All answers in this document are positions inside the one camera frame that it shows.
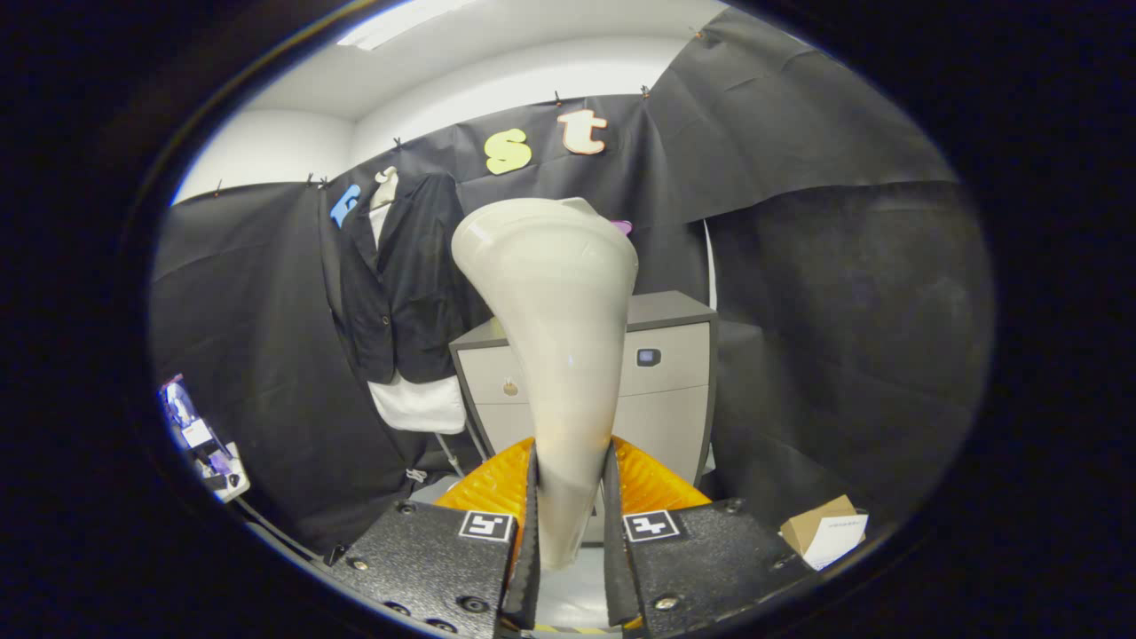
drawer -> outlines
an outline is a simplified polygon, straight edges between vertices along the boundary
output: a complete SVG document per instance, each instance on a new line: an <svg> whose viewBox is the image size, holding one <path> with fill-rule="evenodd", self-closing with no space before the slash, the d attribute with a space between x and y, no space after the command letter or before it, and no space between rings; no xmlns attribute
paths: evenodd
<svg viewBox="0 0 1136 639"><path fill-rule="evenodd" d="M525 380L520 376L520 363L511 347L467 348L459 350L458 357L474 404L528 403ZM506 393L506 384L509 382L516 387L517 395Z"/></svg>
<svg viewBox="0 0 1136 639"><path fill-rule="evenodd" d="M658 349L654 366L640 366L640 349ZM710 383L710 324L686 324L627 333L619 396L662 392Z"/></svg>
<svg viewBox="0 0 1136 639"><path fill-rule="evenodd" d="M710 387L620 397L616 434L654 457L690 483L696 483L705 435Z"/></svg>
<svg viewBox="0 0 1136 639"><path fill-rule="evenodd" d="M620 397L612 432L694 483L705 434L708 393L709 387L703 385ZM527 404L482 404L476 408L494 454L533 437Z"/></svg>
<svg viewBox="0 0 1136 639"><path fill-rule="evenodd" d="M654 366L640 366L640 349L655 349L661 355ZM528 392L520 375L520 363L512 348L463 349L458 351L461 370L474 404L527 404ZM517 395L507 395L512 382ZM710 324L686 324L627 333L619 396L662 392L710 383Z"/></svg>
<svg viewBox="0 0 1136 639"><path fill-rule="evenodd" d="M479 404L477 416L494 455L533 437L533 413L527 404Z"/></svg>

paper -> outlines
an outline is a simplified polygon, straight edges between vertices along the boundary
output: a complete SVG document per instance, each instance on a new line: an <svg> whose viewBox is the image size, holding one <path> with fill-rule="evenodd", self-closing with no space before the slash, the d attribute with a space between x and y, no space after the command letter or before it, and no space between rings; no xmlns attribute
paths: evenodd
<svg viewBox="0 0 1136 639"><path fill-rule="evenodd" d="M206 423L202 420L197 420L182 429L182 437L185 438L185 442L190 445L190 448L197 448L212 439L209 435L209 429L206 428Z"/></svg>
<svg viewBox="0 0 1136 639"><path fill-rule="evenodd" d="M868 525L868 515L845 515L822 517L817 526L817 536L804 553L804 561L813 570L821 570L855 548Z"/></svg>

white wall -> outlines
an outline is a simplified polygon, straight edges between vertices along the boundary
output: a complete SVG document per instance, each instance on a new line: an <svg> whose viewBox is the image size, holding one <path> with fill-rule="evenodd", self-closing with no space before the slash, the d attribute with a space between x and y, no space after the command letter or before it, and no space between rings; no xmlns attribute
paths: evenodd
<svg viewBox="0 0 1136 639"><path fill-rule="evenodd" d="M561 98L638 93L687 40L599 38L511 51L423 83L356 125L350 165L432 131L503 109Z"/></svg>
<svg viewBox="0 0 1136 639"><path fill-rule="evenodd" d="M243 110L223 126L190 168L174 202L217 188L328 180L351 168L354 123L291 110Z"/></svg>

purple object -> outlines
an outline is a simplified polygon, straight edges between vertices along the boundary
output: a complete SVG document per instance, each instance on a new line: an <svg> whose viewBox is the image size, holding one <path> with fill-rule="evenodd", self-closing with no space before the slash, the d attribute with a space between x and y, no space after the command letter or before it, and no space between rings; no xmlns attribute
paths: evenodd
<svg viewBox="0 0 1136 639"><path fill-rule="evenodd" d="M218 475L227 475L232 472L228 467L228 462L225 460L225 454L220 450L209 456L209 465L214 467L214 471Z"/></svg>

white shirt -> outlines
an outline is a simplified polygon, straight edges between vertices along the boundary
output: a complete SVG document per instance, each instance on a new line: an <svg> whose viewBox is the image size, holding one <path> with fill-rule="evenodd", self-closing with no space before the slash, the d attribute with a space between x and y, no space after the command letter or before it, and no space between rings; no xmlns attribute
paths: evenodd
<svg viewBox="0 0 1136 639"><path fill-rule="evenodd" d="M375 249L391 205L370 211ZM466 405L461 401L458 376L416 384L402 379L398 370L389 384L367 382L378 414L391 428L403 431L457 434L466 428Z"/></svg>

